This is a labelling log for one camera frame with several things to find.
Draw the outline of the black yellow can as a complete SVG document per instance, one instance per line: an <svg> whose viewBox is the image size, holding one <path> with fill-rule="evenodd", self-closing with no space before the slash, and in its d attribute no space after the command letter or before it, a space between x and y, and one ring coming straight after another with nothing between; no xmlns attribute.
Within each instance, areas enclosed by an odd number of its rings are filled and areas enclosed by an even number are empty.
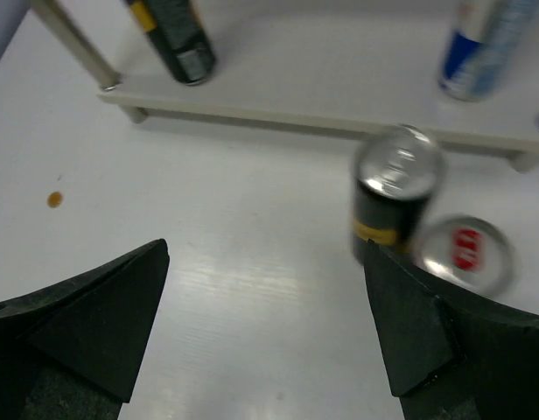
<svg viewBox="0 0 539 420"><path fill-rule="evenodd" d="M409 125L374 133L351 165L352 254L363 263L369 242L405 254L445 177L439 142Z"/></svg>
<svg viewBox="0 0 539 420"><path fill-rule="evenodd" d="M217 64L212 44L188 0L131 0L125 5L172 78L205 82Z"/></svg>

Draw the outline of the silver blue energy can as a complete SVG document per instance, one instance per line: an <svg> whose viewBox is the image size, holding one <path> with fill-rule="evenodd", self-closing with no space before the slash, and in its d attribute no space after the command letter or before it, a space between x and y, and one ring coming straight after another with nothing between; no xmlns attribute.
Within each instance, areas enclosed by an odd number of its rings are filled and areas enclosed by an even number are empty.
<svg viewBox="0 0 539 420"><path fill-rule="evenodd" d="M476 102L501 81L539 1L460 1L438 84L450 97Z"/></svg>
<svg viewBox="0 0 539 420"><path fill-rule="evenodd" d="M470 215L427 227L411 254L422 270L484 297L500 295L515 277L510 240L493 224Z"/></svg>

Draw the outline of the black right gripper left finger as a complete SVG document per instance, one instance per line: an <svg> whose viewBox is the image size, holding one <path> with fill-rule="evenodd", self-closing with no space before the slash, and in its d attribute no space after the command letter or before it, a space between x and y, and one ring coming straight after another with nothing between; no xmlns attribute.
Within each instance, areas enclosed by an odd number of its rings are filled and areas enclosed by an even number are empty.
<svg viewBox="0 0 539 420"><path fill-rule="evenodd" d="M116 419L169 268L165 240L0 302L0 419Z"/></svg>

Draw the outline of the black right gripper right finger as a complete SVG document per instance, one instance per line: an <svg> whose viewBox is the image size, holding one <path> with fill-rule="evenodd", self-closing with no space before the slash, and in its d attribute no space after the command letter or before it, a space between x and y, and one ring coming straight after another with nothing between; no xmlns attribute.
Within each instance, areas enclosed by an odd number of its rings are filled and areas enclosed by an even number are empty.
<svg viewBox="0 0 539 420"><path fill-rule="evenodd" d="M539 315L498 304L373 242L367 295L406 419L539 419Z"/></svg>

